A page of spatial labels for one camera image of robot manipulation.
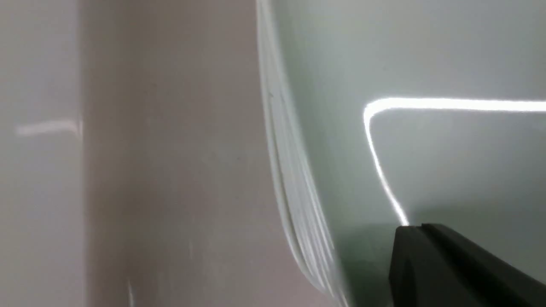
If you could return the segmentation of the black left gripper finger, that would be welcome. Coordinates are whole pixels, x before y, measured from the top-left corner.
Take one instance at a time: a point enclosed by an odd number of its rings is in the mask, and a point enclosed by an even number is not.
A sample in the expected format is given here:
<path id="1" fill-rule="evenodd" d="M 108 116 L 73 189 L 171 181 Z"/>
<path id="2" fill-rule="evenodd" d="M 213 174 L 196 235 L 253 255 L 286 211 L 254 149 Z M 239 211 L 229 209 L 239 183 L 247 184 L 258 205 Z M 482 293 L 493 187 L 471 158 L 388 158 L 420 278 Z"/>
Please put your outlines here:
<path id="1" fill-rule="evenodd" d="M 545 285 L 447 226 L 395 231 L 389 269 L 395 307 L 543 307 Z"/>

